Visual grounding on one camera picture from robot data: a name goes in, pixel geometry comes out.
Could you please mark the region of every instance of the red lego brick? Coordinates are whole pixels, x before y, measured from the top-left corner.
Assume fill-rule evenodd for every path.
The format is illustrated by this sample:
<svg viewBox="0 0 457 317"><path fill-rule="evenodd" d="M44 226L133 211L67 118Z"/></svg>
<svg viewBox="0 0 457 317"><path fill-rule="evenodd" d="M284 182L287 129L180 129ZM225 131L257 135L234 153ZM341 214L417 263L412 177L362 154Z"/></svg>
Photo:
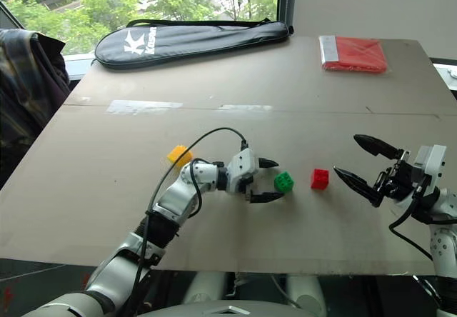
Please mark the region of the red lego brick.
<svg viewBox="0 0 457 317"><path fill-rule="evenodd" d="M328 185L328 171L326 169L315 168L311 175L311 188L325 190Z"/></svg>

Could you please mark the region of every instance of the yellow block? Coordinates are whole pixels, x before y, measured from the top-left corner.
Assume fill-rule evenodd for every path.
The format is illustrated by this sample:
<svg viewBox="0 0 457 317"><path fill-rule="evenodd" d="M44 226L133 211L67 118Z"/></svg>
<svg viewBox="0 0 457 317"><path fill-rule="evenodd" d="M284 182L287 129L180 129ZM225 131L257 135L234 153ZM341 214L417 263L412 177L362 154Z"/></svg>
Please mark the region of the yellow block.
<svg viewBox="0 0 457 317"><path fill-rule="evenodd" d="M186 147L185 146L176 146L174 147L174 149L170 152L169 155L167 155L167 159L169 161L171 161L172 163L174 163L178 157L186 151ZM192 160L192 153L190 151L188 151L182 158L181 160L178 161L178 163L176 164L179 168L181 168L182 166L184 166L186 163L190 162L190 160Z"/></svg>

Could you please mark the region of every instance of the red plastic bag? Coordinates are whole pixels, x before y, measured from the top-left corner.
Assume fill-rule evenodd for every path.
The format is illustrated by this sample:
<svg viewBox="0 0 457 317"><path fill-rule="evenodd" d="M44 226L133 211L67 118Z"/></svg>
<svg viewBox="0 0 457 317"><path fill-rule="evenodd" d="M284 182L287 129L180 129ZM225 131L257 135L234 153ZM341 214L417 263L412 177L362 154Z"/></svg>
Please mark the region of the red plastic bag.
<svg viewBox="0 0 457 317"><path fill-rule="evenodd" d="M381 42L342 36L320 36L322 67L337 71L383 73L387 70Z"/></svg>

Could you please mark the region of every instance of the plaid shirt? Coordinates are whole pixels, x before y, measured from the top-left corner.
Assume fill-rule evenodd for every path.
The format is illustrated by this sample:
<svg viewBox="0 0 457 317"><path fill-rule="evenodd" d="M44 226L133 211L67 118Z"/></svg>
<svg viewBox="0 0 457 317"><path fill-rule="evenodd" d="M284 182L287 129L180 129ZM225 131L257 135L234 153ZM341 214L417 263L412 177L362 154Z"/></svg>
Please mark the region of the plaid shirt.
<svg viewBox="0 0 457 317"><path fill-rule="evenodd" d="M69 95L64 43L0 29L0 188Z"/></svg>

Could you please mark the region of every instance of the green block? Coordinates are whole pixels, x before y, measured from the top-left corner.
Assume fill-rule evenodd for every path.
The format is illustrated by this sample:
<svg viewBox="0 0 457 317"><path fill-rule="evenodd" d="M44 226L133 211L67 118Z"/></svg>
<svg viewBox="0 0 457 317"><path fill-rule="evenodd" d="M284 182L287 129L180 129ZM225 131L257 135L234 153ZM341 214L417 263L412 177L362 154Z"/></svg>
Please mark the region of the green block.
<svg viewBox="0 0 457 317"><path fill-rule="evenodd" d="M282 193L292 191L293 179L287 172L280 173L274 179L274 186Z"/></svg>

